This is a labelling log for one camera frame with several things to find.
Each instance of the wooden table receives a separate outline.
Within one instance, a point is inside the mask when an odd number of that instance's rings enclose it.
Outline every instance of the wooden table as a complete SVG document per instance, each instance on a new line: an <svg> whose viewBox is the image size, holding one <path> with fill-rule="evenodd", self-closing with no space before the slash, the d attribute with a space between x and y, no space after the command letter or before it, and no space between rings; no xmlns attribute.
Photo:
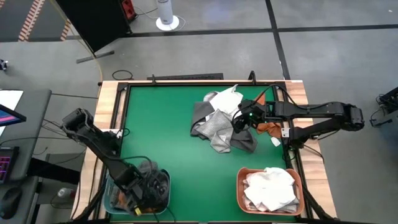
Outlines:
<svg viewBox="0 0 398 224"><path fill-rule="evenodd" d="M142 80L142 81L120 81L123 83L151 83L152 81ZM251 80L193 80L193 81L157 81L157 83L170 83L170 82L211 82L211 83L222 83L222 82L248 82ZM293 100L299 105L308 104L307 96L305 94L304 84L301 80L258 80L261 82L285 82L286 89ZM99 93L98 103L95 111L94 125L101 129L109 129L112 119L112 114L115 106L116 92L118 88L119 81L105 81L102 84L101 91ZM280 99L282 98L282 93L278 92ZM121 115L124 106L124 93L121 95L121 103L118 108L118 116L116 118L116 128L120 128ZM307 127L313 124L311 118L300 118L294 119L294 126ZM320 152L319 144L317 141L309 140L306 145L316 149ZM335 206L333 204L333 199L331 197L331 192L328 183L328 177L326 176L325 166L323 165L322 159L311 151L304 149L300 150L301 160L303 164L303 169L305 173L305 179L307 182L307 187L315 200L323 207L323 209L331 216L336 217ZM94 185L92 187L92 196L97 192L98 186L100 184L101 170L103 163L98 161L96 167L95 165L96 156L91 150L86 151L85 160L81 170L81 182L79 187L81 187L80 201L77 205L77 200L73 205L73 210L77 207L77 211L74 217L79 216L83 209L88 205L91 183L94 178ZM105 209L101 205L99 212L99 217L105 217Z"/></svg>

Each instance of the orange cloth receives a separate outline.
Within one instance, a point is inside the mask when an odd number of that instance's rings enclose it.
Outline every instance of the orange cloth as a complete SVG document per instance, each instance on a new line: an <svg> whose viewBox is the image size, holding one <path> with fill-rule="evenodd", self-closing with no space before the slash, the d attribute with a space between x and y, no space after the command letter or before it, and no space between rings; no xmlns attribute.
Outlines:
<svg viewBox="0 0 398 224"><path fill-rule="evenodd" d="M257 103L261 105L266 104L266 94L263 94L258 100ZM262 134L264 132L268 132L268 134L272 137L275 138L281 138L282 137L282 131L281 131L281 126L280 123L261 123L258 124L257 126L257 133Z"/></svg>

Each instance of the white cylinder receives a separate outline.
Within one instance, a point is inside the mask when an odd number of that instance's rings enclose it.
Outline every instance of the white cylinder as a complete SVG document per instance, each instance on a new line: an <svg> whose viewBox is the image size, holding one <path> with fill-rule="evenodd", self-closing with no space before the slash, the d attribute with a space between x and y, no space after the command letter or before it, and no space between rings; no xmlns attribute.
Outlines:
<svg viewBox="0 0 398 224"><path fill-rule="evenodd" d="M171 24L173 22L173 9L171 0L157 0L157 8L160 21L163 24Z"/></svg>

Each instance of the red device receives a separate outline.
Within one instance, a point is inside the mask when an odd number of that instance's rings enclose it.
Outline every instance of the red device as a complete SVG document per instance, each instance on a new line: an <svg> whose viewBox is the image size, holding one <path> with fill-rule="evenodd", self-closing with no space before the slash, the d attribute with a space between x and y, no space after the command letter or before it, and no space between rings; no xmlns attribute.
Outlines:
<svg viewBox="0 0 398 224"><path fill-rule="evenodd" d="M133 21L137 17L137 14L134 10L134 7L132 6L132 1L131 0L121 0L121 3L123 6L124 14L127 17L127 20L129 22Z"/></svg>

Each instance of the black stand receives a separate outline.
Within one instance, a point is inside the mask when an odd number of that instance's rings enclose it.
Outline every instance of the black stand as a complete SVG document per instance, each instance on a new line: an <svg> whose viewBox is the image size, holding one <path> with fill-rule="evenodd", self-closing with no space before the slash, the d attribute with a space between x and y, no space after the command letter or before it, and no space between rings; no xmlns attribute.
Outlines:
<svg viewBox="0 0 398 224"><path fill-rule="evenodd" d="M80 179L80 172L60 167L40 159L32 158L27 170L28 176L38 176L52 180L59 180L77 185Z"/></svg>
<svg viewBox="0 0 398 224"><path fill-rule="evenodd" d="M111 50L110 52L105 52L105 53L102 53L102 54L98 54L98 55L95 55L95 54L93 53L93 55L95 56L95 58L101 58L101 57L109 56L109 55L112 55L112 54L114 54L114 50ZM90 57L85 57L85 58L77 59L77 60L76 60L76 63L88 62L89 60L93 60L93 57L90 56Z"/></svg>

